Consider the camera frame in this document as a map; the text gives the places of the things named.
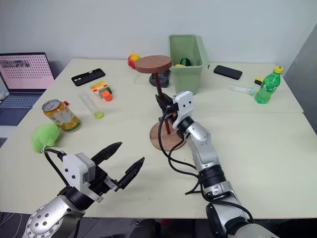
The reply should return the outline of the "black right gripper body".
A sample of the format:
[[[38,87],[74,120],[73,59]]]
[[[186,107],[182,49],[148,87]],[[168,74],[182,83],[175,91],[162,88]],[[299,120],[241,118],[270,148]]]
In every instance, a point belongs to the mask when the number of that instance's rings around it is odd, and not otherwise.
[[[168,119],[170,121],[176,121],[178,117],[178,104],[173,102],[172,105],[169,105],[168,110],[162,111],[163,112],[163,119]]]

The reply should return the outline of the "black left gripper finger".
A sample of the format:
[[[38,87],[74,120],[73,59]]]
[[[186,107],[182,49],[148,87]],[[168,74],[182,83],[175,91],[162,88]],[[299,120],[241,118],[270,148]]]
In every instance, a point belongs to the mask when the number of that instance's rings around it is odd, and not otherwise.
[[[115,154],[121,145],[122,142],[113,143],[98,152],[95,156],[91,158],[91,160],[95,163],[96,166],[98,166],[100,163],[109,159],[113,154]]]
[[[125,187],[136,177],[143,166],[144,160],[145,157],[139,159],[128,168],[128,170],[125,172],[125,175],[118,182],[120,189],[125,189]]]

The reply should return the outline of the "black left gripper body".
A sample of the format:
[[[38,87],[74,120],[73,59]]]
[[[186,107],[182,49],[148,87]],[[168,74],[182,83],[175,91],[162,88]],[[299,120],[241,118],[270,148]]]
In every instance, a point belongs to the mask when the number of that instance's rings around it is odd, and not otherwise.
[[[96,168],[95,179],[90,182],[89,189],[98,196],[106,194],[109,190],[117,192],[121,188],[119,182],[112,179],[103,169]]]

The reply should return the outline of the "wooden pole with round disc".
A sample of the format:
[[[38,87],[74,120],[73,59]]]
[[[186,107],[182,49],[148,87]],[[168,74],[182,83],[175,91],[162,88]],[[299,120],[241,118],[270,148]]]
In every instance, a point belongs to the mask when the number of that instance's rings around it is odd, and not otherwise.
[[[171,58],[163,55],[147,56],[136,61],[135,67],[139,73],[151,73],[154,75],[158,96],[162,98],[163,93],[158,76],[160,72],[164,72],[171,67]]]

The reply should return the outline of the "round wooden base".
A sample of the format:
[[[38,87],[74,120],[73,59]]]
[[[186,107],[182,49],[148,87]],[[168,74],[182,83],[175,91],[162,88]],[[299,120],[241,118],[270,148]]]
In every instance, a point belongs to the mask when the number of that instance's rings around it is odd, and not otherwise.
[[[166,152],[170,151],[172,147],[174,147],[177,143],[181,141],[181,138],[177,135],[176,130],[172,127],[172,124],[168,122],[168,126],[170,129],[170,134],[167,133],[165,123],[163,123],[161,128],[161,143]],[[157,122],[150,130],[150,142],[152,145],[161,150],[159,146],[159,137],[158,137],[158,129],[159,122]]]

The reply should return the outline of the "green plastic bin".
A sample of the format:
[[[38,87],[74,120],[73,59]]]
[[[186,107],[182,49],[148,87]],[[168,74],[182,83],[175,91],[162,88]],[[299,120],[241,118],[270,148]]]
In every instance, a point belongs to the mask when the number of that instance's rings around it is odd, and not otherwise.
[[[191,34],[174,34],[168,37],[169,56],[172,61],[170,76],[175,91],[191,91],[197,94],[201,87],[203,75],[208,69],[210,61],[202,37]],[[175,67],[182,58],[188,58],[192,66]]]

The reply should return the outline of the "clear tube with green bottom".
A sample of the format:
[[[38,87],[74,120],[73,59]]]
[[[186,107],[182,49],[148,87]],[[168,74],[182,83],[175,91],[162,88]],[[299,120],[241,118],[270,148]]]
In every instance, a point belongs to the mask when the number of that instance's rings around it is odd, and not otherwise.
[[[104,116],[104,113],[97,107],[89,95],[85,92],[78,94],[81,101],[85,104],[88,110],[92,113],[95,119],[101,119]]]

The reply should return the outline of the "red yellow toy fruit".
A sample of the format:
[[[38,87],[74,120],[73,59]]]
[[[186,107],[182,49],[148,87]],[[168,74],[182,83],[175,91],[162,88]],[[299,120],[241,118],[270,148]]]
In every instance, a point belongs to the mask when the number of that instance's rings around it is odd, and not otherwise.
[[[128,65],[132,68],[132,69],[136,69],[135,63],[140,59],[140,56],[137,53],[132,53],[129,55],[128,57]]]

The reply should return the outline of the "orange drink can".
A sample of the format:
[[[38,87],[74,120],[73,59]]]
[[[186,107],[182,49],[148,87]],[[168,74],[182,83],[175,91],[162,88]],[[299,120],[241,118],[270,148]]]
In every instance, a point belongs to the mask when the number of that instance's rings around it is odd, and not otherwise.
[[[42,105],[43,113],[65,132],[74,132],[81,126],[80,119],[57,99],[49,100]]]

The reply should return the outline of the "green plush toy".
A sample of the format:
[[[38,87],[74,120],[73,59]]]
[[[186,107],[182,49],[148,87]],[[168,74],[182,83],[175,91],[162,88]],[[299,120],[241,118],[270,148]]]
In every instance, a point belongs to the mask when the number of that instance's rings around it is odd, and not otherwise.
[[[45,148],[53,147],[59,135],[59,127],[54,123],[45,123],[37,127],[33,131],[30,140],[33,151],[42,153]]]

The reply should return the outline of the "multicolour striped block stack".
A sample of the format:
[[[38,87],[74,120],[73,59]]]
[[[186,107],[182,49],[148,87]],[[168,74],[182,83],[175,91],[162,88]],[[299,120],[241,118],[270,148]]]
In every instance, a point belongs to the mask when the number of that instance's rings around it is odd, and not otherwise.
[[[95,92],[95,91],[100,91],[100,90],[107,88],[107,87],[108,87],[108,85],[104,81],[100,81],[100,82],[97,82],[97,83],[91,85],[90,88],[92,91]]]

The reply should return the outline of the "black smartphone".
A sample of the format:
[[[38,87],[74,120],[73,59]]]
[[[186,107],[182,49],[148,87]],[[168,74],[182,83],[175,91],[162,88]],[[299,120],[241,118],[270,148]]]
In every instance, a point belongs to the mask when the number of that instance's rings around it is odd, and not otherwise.
[[[213,72],[215,74],[219,74],[219,75],[222,75],[222,76],[225,76],[225,77],[228,77],[228,78],[231,78],[231,79],[235,79],[235,80],[239,80],[240,77],[242,76],[242,71],[239,71],[239,70],[236,70],[236,69],[232,69],[232,68],[229,68],[229,67],[225,67],[225,66],[222,66],[222,65],[217,65]]]

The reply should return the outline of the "clear tube with green cap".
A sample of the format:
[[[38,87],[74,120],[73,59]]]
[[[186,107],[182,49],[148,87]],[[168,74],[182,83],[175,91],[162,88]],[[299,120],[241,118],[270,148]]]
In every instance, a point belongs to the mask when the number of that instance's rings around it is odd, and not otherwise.
[[[255,88],[254,87],[242,87],[237,85],[229,85],[228,89],[233,92],[243,93],[247,95],[253,96],[255,94]]]

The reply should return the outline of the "black phone case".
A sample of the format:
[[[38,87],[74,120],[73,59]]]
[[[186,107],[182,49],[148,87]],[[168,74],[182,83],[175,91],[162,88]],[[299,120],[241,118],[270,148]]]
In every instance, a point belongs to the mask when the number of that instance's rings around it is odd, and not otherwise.
[[[89,72],[74,76],[71,78],[71,80],[75,84],[75,86],[79,87],[89,82],[92,82],[96,79],[99,79],[101,77],[104,77],[105,75],[106,74],[104,73],[103,70],[101,70],[100,68],[97,68]]]

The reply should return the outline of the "green soda bottle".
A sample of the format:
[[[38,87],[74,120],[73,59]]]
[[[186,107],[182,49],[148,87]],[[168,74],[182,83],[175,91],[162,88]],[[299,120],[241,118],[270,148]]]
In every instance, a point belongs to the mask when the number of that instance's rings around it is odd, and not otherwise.
[[[255,100],[258,104],[266,104],[269,102],[273,93],[280,85],[280,78],[283,71],[284,68],[282,66],[276,66],[273,72],[264,78],[259,91],[255,95]]]

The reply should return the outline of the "open grey laptop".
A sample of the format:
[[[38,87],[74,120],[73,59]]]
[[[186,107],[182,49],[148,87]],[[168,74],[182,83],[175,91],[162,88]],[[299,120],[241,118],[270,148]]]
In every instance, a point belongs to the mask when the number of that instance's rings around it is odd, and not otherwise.
[[[0,126],[17,126],[54,82],[43,52],[0,54],[0,78],[6,87],[0,100]]]

